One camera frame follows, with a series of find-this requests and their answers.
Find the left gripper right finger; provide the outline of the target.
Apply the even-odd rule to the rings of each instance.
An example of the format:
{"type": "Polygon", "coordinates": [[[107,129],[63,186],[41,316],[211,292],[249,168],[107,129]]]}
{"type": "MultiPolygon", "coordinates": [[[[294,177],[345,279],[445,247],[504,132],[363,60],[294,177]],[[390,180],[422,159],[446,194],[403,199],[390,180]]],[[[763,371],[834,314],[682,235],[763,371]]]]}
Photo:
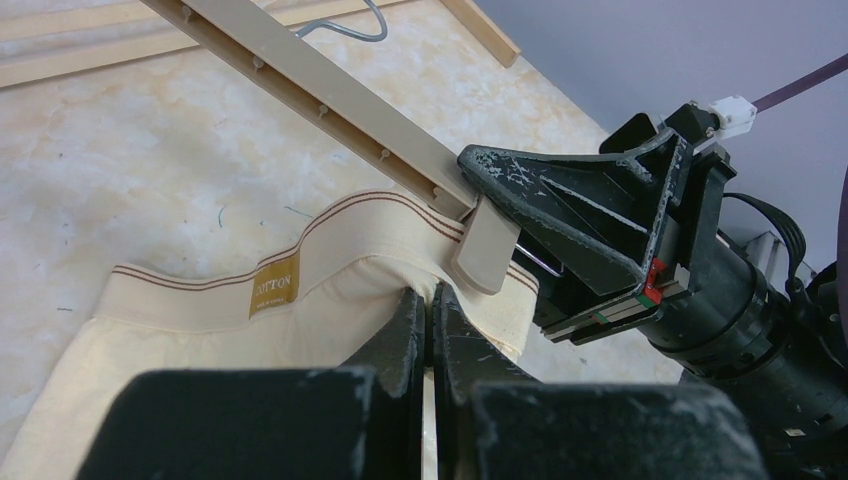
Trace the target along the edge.
{"type": "Polygon", "coordinates": [[[436,289],[431,336],[438,477],[489,479],[486,450],[497,435],[490,419],[475,412],[475,389],[536,379],[472,325],[447,283],[436,289]]]}

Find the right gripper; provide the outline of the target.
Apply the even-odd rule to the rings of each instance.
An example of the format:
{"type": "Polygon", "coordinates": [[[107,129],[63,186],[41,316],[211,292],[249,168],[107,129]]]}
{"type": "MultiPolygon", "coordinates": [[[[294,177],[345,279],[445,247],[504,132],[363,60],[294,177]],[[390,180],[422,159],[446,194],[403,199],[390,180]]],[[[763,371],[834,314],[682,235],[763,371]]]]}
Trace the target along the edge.
{"type": "Polygon", "coordinates": [[[581,345],[637,328],[654,345],[700,345],[736,322],[737,256],[717,237],[736,173],[718,118],[686,104],[663,124],[693,148],[680,163],[670,129],[621,153],[469,145],[459,154],[468,183],[567,269],[556,276],[532,261],[533,323],[548,340],[581,345]],[[643,284],[637,297],[595,307],[643,284]]]}

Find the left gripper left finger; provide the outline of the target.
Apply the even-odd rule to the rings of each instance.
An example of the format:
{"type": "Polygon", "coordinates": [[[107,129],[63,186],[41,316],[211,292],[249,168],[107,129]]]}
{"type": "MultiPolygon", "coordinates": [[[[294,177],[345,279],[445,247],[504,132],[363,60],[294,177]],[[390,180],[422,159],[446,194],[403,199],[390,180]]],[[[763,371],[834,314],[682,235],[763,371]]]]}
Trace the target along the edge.
{"type": "Polygon", "coordinates": [[[337,370],[346,479],[419,479],[424,300],[405,289],[387,323],[337,370]]]}

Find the beige cotton underwear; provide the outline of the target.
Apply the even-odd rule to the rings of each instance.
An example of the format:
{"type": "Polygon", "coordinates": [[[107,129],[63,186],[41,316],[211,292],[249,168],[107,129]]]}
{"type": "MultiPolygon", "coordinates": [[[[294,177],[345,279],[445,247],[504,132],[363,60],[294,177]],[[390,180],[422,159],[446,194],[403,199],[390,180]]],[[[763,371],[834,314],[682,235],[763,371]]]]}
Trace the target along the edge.
{"type": "Polygon", "coordinates": [[[185,280],[116,266],[20,427],[2,477],[74,477],[115,397],[146,371],[339,365],[384,326],[405,288],[432,300],[440,283],[451,285],[470,322],[518,359],[538,280],[511,263],[498,293],[465,286],[451,264],[463,233],[408,194],[369,190],[328,206],[293,245],[244,274],[185,280]]]}

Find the beige clip hanger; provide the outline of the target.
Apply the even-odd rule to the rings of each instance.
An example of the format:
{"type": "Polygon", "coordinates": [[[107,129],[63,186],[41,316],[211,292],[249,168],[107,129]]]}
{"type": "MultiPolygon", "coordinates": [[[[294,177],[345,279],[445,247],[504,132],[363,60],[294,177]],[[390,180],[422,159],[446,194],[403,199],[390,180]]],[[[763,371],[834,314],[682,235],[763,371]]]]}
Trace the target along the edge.
{"type": "Polygon", "coordinates": [[[150,1],[148,7],[433,210],[464,223],[458,279],[494,295],[520,229],[463,179],[457,156],[250,1],[150,1]]]}

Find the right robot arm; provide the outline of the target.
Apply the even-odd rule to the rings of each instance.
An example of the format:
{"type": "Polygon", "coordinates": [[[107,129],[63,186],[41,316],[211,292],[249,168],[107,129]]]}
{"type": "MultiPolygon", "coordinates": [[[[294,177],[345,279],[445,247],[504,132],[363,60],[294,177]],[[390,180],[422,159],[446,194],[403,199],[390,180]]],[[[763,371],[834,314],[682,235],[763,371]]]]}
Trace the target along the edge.
{"type": "Polygon", "coordinates": [[[645,113],[595,155],[467,146],[464,178],[520,227],[516,260],[539,279],[535,323],[576,345],[636,329],[692,379],[727,394],[779,476],[847,474],[847,342],[835,267],[798,273],[806,241],[782,210],[741,201],[777,230],[785,285],[720,235],[725,138],[757,107],[740,96],[645,113]]]}

